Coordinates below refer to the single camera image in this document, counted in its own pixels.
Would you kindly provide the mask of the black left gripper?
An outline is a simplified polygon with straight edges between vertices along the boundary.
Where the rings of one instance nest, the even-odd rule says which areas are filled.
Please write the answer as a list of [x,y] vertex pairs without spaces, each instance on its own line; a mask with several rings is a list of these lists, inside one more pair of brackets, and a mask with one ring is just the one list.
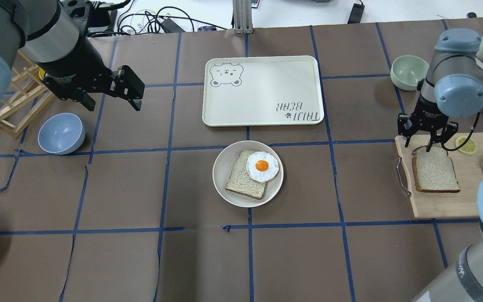
[[92,112],[96,101],[88,93],[104,93],[125,99],[135,111],[141,111],[145,84],[140,77],[128,65],[120,66],[113,74],[82,35],[67,55],[38,62],[38,66],[46,73],[44,84],[59,99],[71,99]]

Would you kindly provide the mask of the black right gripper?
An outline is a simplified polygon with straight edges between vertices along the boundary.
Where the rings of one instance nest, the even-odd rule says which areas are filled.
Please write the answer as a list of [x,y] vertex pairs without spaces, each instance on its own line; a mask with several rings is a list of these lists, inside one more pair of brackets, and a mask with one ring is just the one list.
[[426,146],[426,152],[430,152],[434,144],[443,145],[448,142],[458,131],[457,122],[448,122],[448,116],[444,115],[437,103],[428,101],[422,94],[418,96],[414,111],[410,115],[399,113],[397,116],[397,133],[405,140],[404,147],[408,147],[411,137],[422,130],[430,133],[430,141]]

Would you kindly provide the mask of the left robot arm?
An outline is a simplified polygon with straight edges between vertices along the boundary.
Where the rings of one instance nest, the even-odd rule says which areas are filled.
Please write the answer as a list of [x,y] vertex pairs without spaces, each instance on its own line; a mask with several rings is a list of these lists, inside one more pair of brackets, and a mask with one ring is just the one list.
[[125,99],[140,111],[145,84],[127,65],[112,71],[87,39],[88,29],[109,25],[119,8],[89,0],[0,0],[0,107],[19,51],[45,75],[42,83],[61,100],[93,111],[91,93]]

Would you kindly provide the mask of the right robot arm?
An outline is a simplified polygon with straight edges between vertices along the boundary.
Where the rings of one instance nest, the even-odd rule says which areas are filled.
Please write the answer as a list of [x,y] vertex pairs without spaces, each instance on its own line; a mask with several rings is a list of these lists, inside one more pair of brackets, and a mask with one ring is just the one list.
[[[418,82],[420,92],[414,111],[397,117],[397,133],[404,137],[405,147],[418,131],[430,135],[427,145],[413,151],[415,187],[424,193],[457,193],[458,189],[442,189],[456,178],[447,156],[465,146],[465,142],[448,148],[445,144],[458,132],[452,118],[483,115],[483,36],[473,29],[447,29],[440,34],[426,76]],[[431,153],[445,155],[437,165],[424,160],[429,172],[418,173],[418,157]],[[483,180],[476,197],[479,212],[480,239],[469,245],[431,283],[422,289],[414,302],[483,302]]]

